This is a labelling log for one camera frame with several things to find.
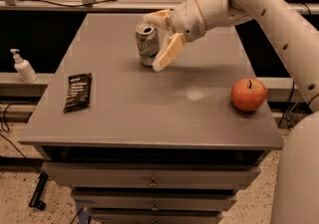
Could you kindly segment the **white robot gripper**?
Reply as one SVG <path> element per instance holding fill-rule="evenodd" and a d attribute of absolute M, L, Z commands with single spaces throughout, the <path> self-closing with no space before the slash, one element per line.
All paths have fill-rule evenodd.
<path fill-rule="evenodd" d="M 169 9 L 151 12 L 143 16 L 146 23 L 153 24 L 174 34 L 165 35 L 162 46 L 153 61 L 156 72 L 166 68 L 182 51 L 185 42 L 193 42 L 206 33 L 205 24 L 195 0 L 187 0 Z"/>

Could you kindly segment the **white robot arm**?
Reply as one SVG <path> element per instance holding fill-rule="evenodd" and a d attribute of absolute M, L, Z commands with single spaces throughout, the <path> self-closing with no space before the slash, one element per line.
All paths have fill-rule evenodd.
<path fill-rule="evenodd" d="M 284 0 L 187 0 L 144 20 L 172 31 L 159 49 L 153 68 L 159 72 L 187 42 L 213 28 L 258 23 L 276 53 L 257 60 L 259 76 L 291 78 L 312 110 L 284 142 L 274 188 L 270 224 L 319 224 L 319 32 Z"/>

